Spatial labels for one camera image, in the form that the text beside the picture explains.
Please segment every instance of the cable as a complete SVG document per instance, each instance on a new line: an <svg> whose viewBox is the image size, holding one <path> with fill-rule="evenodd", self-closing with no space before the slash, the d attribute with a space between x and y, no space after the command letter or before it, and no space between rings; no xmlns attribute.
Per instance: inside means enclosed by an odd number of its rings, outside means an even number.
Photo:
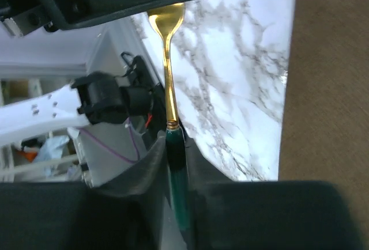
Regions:
<svg viewBox="0 0 369 250"><path fill-rule="evenodd" d="M131 128L132 132L133 132L136 136L139 136L139 137L142 137L142 136L143 136L143 135L145 135L145 134L146 134L146 132L147 132L147 130L146 130L146 131L144 131L144 132L140 133L140 132L138 132L138 131L134 128L134 126L133 126L132 124L128 124L128 123L126 123L126 124L125 124L125 127L126 127L126 128Z"/></svg>
<svg viewBox="0 0 369 250"><path fill-rule="evenodd" d="M107 145L105 145L101 140L99 140L98 138L96 138L94 135L92 135L89 131L87 131L86 129L79 129L79 131L85 135L87 135L88 137L90 137L90 139L92 139L94 142L96 142L102 149L108 151L110 154L114 155L115 157L118 157L126 162L128 162L129 164L135 164L139 159L137 159L137 161L132 161L128 158L126 158L125 156L119 154L118 152L116 152L114 149L111 149L110 147L108 147Z"/></svg>
<svg viewBox="0 0 369 250"><path fill-rule="evenodd" d="M130 75L131 73L134 72L136 64L137 64L137 58L130 52L123 51L121 53L121 58L125 62L128 69L127 69L126 73L124 73L124 75L116 75L115 78L117 78L117 77L127 77L128 75Z"/></svg>
<svg viewBox="0 0 369 250"><path fill-rule="evenodd" d="M152 115L150 113L148 113L148 121L145 123L145 127L148 128L150 122L152 120Z"/></svg>
<svg viewBox="0 0 369 250"><path fill-rule="evenodd" d="M132 144L133 144L133 147L134 147L134 150L136 151L136 155L137 155L137 161L140 160L140 153L138 151L138 148L137 148L137 145L136 143L134 142L134 139L133 139L133 134L132 134L132 127L131 127L131 120L130 118L127 119L127 122L128 124L130 125L129 128L128 128L128 131L129 131L129 135L131 137L131 141L132 141Z"/></svg>

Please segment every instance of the white marble countertop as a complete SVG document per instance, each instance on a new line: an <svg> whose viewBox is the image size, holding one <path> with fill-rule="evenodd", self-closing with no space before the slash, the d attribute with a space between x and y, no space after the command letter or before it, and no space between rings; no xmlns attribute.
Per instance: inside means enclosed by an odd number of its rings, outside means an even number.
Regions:
<svg viewBox="0 0 369 250"><path fill-rule="evenodd" d="M172 40L179 116L234 180L276 180L295 0L199 0ZM164 83L162 43L132 17Z"/></svg>

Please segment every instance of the brown surface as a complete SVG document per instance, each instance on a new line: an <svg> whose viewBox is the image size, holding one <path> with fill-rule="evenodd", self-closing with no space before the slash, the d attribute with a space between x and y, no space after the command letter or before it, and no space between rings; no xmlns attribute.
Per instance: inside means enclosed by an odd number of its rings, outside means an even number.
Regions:
<svg viewBox="0 0 369 250"><path fill-rule="evenodd" d="M368 244L369 0L296 0L293 24L280 180L340 185Z"/></svg>
<svg viewBox="0 0 369 250"><path fill-rule="evenodd" d="M28 80L9 81L10 97L28 98Z"/></svg>

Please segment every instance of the black connector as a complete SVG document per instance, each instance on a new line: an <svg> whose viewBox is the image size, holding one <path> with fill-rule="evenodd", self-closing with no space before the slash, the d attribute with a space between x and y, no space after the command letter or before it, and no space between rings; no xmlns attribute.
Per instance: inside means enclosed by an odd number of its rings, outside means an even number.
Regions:
<svg viewBox="0 0 369 250"><path fill-rule="evenodd" d="M152 107L151 92L141 86L119 87L114 76L94 72L71 85L81 99L78 113L85 114L91 124L122 124L129 116L147 115Z"/></svg>

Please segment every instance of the purple wire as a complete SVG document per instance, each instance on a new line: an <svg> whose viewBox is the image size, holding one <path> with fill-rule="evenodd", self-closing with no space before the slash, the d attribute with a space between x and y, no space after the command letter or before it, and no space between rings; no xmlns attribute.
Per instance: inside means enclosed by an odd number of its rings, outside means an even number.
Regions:
<svg viewBox="0 0 369 250"><path fill-rule="evenodd" d="M90 137L90 139L92 139L94 142L96 142L101 148L105 149L106 151L108 151L109 153L111 153L112 155L114 155L115 157L118 157L126 162L128 162L129 164L135 164L137 161L132 161L128 158L126 158L125 156L123 155L120 155L118 152L116 152L115 150L111 149L110 147L106 146L102 141L100 141L98 138L96 138L94 135L92 135L89 131L87 131L86 129L80 129L80 131L87 135L88 137ZM131 136L131 139L133 141L133 145L136 149L136 154L138 154L138 149L134 143L134 140L133 140L133 136L130 134Z"/></svg>
<svg viewBox="0 0 369 250"><path fill-rule="evenodd" d="M130 118L128 118L128 125L129 125L129 127L128 127L129 135L131 137L131 141L132 141L134 150L136 151L137 161L139 161L140 160L140 153L139 153L138 148L137 148L137 145L136 145L136 143L134 142L134 139L133 139L133 134L132 134L132 129L131 129L132 128L132 125L131 125Z"/></svg>

